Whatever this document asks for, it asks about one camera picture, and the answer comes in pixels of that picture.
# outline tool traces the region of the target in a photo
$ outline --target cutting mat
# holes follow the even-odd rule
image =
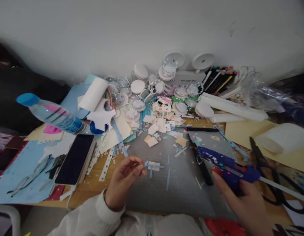
[[[183,133],[184,138],[188,139],[187,132],[182,129],[178,131]],[[193,136],[203,139],[200,143],[203,144],[202,146],[235,158],[234,150],[220,133],[190,131],[189,133],[193,140]],[[224,197],[219,194],[217,187],[215,185],[209,187],[205,184],[190,148],[187,148],[185,153],[180,156],[174,157],[176,149],[179,147],[175,143],[175,137],[160,134],[162,141],[159,141],[153,147],[149,147],[144,142],[147,135],[148,132],[145,131],[136,140],[132,141],[128,154],[139,156],[144,162],[160,163],[164,168],[160,169],[159,172],[153,171],[152,178],[149,178],[150,173],[148,171],[148,175],[141,177],[132,186],[127,201],[128,209],[236,220]],[[219,137],[220,141],[212,139],[211,135]],[[167,191],[169,168],[171,172]],[[197,177],[202,189],[199,188],[195,177]]]

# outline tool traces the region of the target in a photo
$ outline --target table surface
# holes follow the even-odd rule
[[[186,124],[191,124],[193,127],[212,127],[213,125],[208,123],[206,119],[200,120],[200,121],[195,121],[194,119],[186,118]],[[225,128],[225,123],[221,123],[219,126]],[[239,163],[242,165],[246,165],[243,161],[243,156],[236,151],[237,158],[239,160]],[[120,154],[116,156],[116,164],[113,162],[109,165],[109,169],[107,171],[106,179],[104,182],[99,181],[99,176],[101,175],[102,169],[104,167],[104,164],[106,162],[107,155],[104,155],[102,157],[98,158],[98,162],[94,165],[90,175],[86,175],[85,179],[82,183],[80,183],[75,192],[73,193],[73,196],[70,200],[69,207],[70,208],[77,208],[78,206],[82,205],[87,199],[99,195],[105,188],[108,187],[110,179],[112,177],[113,171],[115,167],[124,159],[124,155]],[[268,159],[268,163],[272,165],[273,167],[278,167],[278,164],[273,161]],[[266,173],[267,177],[271,179],[271,174]],[[255,186],[263,192],[265,196],[268,198],[272,199],[274,198],[267,187],[267,185],[264,182],[257,181],[255,182]],[[69,186],[66,186],[63,193],[67,192],[70,190]],[[286,195],[287,199],[294,199],[292,196]],[[48,207],[66,207],[67,201],[69,198],[66,198],[62,202],[60,201],[43,201],[37,204],[32,204],[35,206],[48,206]],[[274,224],[282,224],[282,225],[293,225],[291,219],[289,218],[287,212],[285,211],[283,206],[274,206],[266,201],[264,201],[266,210],[268,213],[268,216],[271,220],[272,223]],[[159,212],[149,212],[150,214],[159,214]]]

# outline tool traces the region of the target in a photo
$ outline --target person's right hand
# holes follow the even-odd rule
[[[227,203],[249,235],[273,236],[264,199],[258,189],[253,184],[240,180],[240,188],[245,196],[237,197],[220,175],[215,172],[212,172],[212,175]]]

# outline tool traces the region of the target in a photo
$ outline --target black scissors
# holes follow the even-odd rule
[[[257,160],[256,169],[259,171],[260,175],[264,178],[267,178],[266,175],[262,172],[261,168],[262,167],[268,168],[271,171],[273,181],[277,184],[280,184],[278,172],[275,170],[275,168],[273,168],[271,165],[268,164],[267,160],[264,158],[259,147],[256,146],[256,143],[252,137],[250,137],[250,144],[251,144],[252,151],[256,155],[256,160]],[[293,182],[289,177],[287,177],[285,174],[282,174],[282,173],[280,173],[280,176],[283,177],[290,185],[292,185],[292,187],[294,189],[296,189],[300,194],[304,195],[304,190],[301,187],[299,187],[295,182]],[[270,191],[275,196],[276,201],[272,201],[263,195],[263,198],[265,201],[267,201],[275,206],[281,206],[283,204],[287,208],[289,208],[290,210],[292,210],[296,213],[304,214],[304,207],[303,207],[303,209],[295,209],[287,202],[285,196],[283,195],[283,192],[280,189],[277,189],[269,184],[267,184],[267,186],[269,187]]]

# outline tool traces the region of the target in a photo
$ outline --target plastic water bottle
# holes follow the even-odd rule
[[[32,93],[25,93],[16,99],[19,104],[29,108],[39,120],[72,134],[86,134],[88,125],[60,105],[42,100]]]

